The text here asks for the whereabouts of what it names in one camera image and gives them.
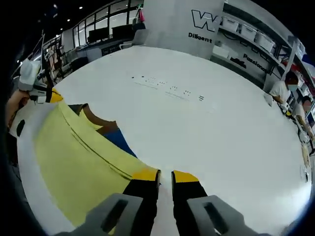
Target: yellow cloth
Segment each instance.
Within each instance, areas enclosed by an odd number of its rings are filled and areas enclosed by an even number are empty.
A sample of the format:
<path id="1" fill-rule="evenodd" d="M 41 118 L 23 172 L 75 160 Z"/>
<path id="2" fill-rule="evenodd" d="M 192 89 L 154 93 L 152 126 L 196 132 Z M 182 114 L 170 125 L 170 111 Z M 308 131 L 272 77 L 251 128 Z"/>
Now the yellow cloth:
<path id="1" fill-rule="evenodd" d="M 100 125 L 93 124 L 92 122 L 90 122 L 90 120 L 87 118 L 83 110 L 80 111 L 79 117 L 81 117 L 86 122 L 86 124 L 91 126 L 94 130 L 98 130 L 102 127 Z"/>
<path id="2" fill-rule="evenodd" d="M 132 175 L 153 169 L 116 147 L 63 101 L 46 118 L 34 140 L 37 162 L 53 201 L 74 226 Z"/>

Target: white shirt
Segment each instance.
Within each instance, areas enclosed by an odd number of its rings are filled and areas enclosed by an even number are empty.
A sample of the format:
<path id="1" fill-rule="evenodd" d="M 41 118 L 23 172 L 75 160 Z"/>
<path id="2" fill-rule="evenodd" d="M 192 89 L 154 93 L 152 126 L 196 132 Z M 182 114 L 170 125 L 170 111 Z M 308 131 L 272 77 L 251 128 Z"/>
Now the white shirt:
<path id="1" fill-rule="evenodd" d="M 277 81 L 272 86 L 270 95 L 274 97 L 280 96 L 281 100 L 286 102 L 291 95 L 291 91 L 286 88 L 284 81 Z"/>
<path id="2" fill-rule="evenodd" d="M 296 103 L 294 105 L 292 115 L 302 117 L 302 120 L 305 122 L 305 112 L 303 106 L 300 103 Z"/>

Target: white table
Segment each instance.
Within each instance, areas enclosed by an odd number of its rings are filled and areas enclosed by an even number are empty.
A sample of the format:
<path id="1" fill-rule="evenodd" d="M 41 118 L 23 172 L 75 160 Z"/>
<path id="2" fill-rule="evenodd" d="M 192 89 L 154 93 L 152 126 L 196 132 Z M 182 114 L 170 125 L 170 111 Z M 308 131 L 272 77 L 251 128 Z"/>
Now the white table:
<path id="1" fill-rule="evenodd" d="M 158 89 L 135 83 L 142 76 L 167 83 Z M 167 94 L 171 86 L 190 97 Z M 172 170 L 195 175 L 208 195 L 240 211 L 259 233 L 278 235 L 309 199 L 294 125 L 268 106 L 262 90 L 220 65 L 134 46 L 89 63 L 56 89 L 67 104 L 88 103 L 98 117 L 116 120 L 137 157 L 161 169 L 152 235 L 178 235 Z"/>

